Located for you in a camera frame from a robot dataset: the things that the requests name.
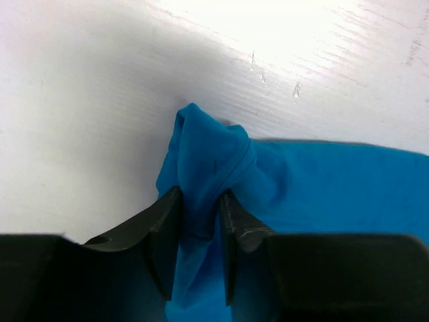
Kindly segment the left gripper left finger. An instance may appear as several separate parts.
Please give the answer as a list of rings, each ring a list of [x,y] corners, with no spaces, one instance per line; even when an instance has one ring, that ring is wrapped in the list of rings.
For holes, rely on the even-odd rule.
[[[163,321],[182,218],[174,187],[122,224],[76,243],[1,236],[2,321]]]

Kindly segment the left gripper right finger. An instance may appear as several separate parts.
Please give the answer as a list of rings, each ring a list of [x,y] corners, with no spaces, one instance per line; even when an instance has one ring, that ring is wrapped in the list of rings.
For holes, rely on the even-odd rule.
[[[277,233],[219,201],[234,321],[427,321],[428,248],[398,234]]]

